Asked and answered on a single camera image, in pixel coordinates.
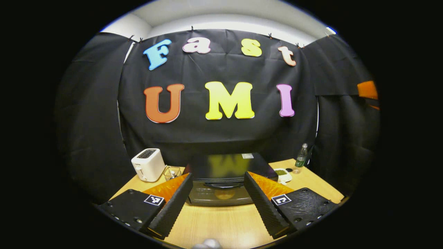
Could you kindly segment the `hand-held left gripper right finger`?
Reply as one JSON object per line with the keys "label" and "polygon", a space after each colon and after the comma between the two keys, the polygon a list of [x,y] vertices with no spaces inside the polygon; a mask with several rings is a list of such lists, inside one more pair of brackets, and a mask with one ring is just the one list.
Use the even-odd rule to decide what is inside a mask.
{"label": "hand-held left gripper right finger", "polygon": [[244,186],[274,239],[305,230],[340,207],[307,187],[293,190],[253,172],[245,172]]}

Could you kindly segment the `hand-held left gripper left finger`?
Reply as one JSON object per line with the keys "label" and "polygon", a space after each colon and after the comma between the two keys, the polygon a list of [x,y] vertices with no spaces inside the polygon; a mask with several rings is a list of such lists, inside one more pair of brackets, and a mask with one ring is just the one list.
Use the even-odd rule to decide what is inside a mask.
{"label": "hand-held left gripper left finger", "polygon": [[164,239],[192,188],[193,174],[186,173],[145,191],[128,189],[98,209],[133,230]]}

